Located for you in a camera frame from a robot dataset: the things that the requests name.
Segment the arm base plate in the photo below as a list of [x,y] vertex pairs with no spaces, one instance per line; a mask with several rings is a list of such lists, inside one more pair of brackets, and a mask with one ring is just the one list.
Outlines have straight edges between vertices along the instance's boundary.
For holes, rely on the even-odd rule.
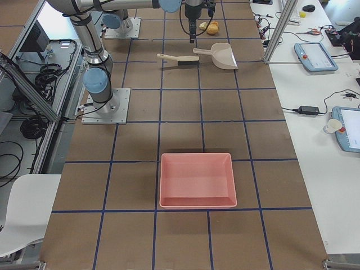
[[104,106],[93,102],[88,94],[87,102],[92,103],[84,109],[85,116],[82,117],[83,124],[126,124],[129,100],[131,96],[130,88],[113,88],[112,99]]
[[106,27],[106,39],[137,39],[140,34],[141,18],[128,17],[126,20],[120,20],[106,16],[102,19]]

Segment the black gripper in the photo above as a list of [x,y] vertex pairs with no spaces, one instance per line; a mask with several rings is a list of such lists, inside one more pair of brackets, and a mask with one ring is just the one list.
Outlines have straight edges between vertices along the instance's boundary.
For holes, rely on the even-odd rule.
[[197,25],[196,20],[201,16],[202,0],[185,0],[185,16],[189,19],[189,38],[190,43],[196,39]]

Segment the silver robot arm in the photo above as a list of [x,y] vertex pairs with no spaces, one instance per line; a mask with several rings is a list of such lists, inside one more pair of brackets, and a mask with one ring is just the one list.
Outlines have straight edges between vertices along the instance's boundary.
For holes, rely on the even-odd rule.
[[111,86],[113,60],[101,43],[90,11],[101,11],[108,28],[126,33],[132,29],[129,9],[160,8],[167,13],[174,13],[184,7],[189,24],[186,34],[190,43],[198,36],[196,21],[202,10],[209,9],[211,16],[215,13],[214,1],[49,1],[49,4],[70,19],[84,47],[85,59],[89,65],[84,75],[84,85],[93,100],[92,112],[99,114],[115,112],[119,101],[114,97]]
[[128,33],[133,29],[127,9],[105,12],[102,17],[103,24],[119,34]]

